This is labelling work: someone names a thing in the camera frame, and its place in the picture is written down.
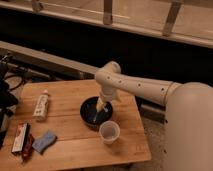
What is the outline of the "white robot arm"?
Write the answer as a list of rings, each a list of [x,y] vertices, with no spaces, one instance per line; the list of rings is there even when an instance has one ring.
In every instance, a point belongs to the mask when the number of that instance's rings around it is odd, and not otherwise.
[[[95,80],[103,103],[123,90],[166,108],[164,171],[213,171],[213,87],[123,75],[114,61]]]

